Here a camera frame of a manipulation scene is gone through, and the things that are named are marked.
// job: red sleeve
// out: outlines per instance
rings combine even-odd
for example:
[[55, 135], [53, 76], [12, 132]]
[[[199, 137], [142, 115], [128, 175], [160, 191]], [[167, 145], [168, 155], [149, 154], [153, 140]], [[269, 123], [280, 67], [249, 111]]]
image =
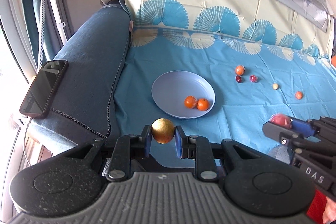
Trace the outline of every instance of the red sleeve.
[[307, 215], [318, 224], [323, 224], [322, 215], [326, 208], [327, 199], [319, 190], [316, 190], [315, 197], [311, 203]]

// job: hand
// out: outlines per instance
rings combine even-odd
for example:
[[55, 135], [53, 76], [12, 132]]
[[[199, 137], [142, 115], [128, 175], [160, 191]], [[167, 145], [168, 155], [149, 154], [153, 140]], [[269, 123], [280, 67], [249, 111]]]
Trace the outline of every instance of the hand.
[[327, 198], [327, 204], [325, 205], [325, 211], [323, 213], [323, 223], [336, 220], [336, 202]]

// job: gray sofa armrest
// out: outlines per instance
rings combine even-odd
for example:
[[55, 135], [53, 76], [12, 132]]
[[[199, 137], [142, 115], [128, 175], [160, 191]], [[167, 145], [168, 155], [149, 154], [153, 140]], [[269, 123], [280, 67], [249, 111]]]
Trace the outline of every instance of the gray sofa armrest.
[[129, 47], [129, 15], [116, 4], [96, 12], [55, 59], [69, 67], [44, 119], [30, 131], [53, 153], [94, 138], [114, 145], [120, 136], [113, 94]]

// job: curtain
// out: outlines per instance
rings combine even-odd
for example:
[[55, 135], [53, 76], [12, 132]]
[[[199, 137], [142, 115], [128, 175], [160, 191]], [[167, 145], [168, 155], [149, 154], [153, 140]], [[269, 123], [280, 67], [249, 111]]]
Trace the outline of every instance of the curtain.
[[[40, 1], [41, 0], [22, 0], [27, 32], [36, 64], [39, 48], [38, 24], [40, 21]], [[52, 60], [63, 46], [52, 13], [50, 0], [46, 0], [44, 30], [43, 61], [45, 62]]]

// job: smartphone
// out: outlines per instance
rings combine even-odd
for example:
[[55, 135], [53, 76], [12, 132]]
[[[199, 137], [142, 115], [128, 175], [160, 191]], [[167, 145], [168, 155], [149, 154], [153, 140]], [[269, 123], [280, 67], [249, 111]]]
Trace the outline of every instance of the smartphone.
[[21, 104], [20, 113], [32, 118], [43, 118], [48, 113], [53, 96], [67, 68], [67, 60], [46, 62], [33, 80]]

